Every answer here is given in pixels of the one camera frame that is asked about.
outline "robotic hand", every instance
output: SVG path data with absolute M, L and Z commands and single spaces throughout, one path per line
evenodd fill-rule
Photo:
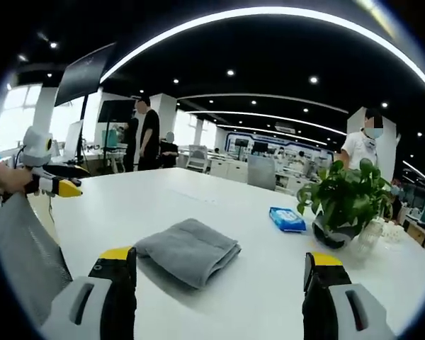
M 30 126 L 23 138 L 20 163 L 31 170 L 33 181 L 25 186 L 26 193 L 38 190 L 49 196 L 74 197 L 82 194 L 78 178 L 90 176 L 80 166 L 51 164 L 52 134 L 42 133 Z

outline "gray mesh chair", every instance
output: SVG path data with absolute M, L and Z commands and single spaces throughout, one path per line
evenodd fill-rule
M 42 325 L 72 277 L 60 247 L 20 193 L 0 208 L 0 261 L 21 307 L 34 324 Z
M 276 189 L 276 163 L 274 159 L 249 155 L 247 163 L 247 184 L 272 191 Z
M 197 172 L 206 172 L 208 167 L 208 149 L 206 147 L 197 147 L 195 150 L 189 150 L 189 159 L 186 169 Z

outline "wet wipes package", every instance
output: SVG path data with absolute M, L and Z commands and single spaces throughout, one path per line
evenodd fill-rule
M 304 232 L 307 230 L 304 220 L 291 209 L 271 207 L 269 216 L 271 216 L 277 228 L 283 232 Z

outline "gray towel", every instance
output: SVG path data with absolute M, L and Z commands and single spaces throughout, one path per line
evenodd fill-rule
M 224 268 L 240 251 L 237 241 L 190 218 L 135 244 L 139 257 L 151 257 L 163 269 L 194 288 Z

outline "green leaves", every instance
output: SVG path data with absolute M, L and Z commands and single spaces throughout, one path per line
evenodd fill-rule
M 329 171 L 320 169 L 319 184 L 306 184 L 297 192 L 297 211 L 303 214 L 310 205 L 317 214 L 323 210 L 323 225 L 336 230 L 350 223 L 360 232 L 376 216 L 392 212 L 389 183 L 370 160 L 362 159 L 360 169 L 344 169 L 342 161 L 335 161 Z

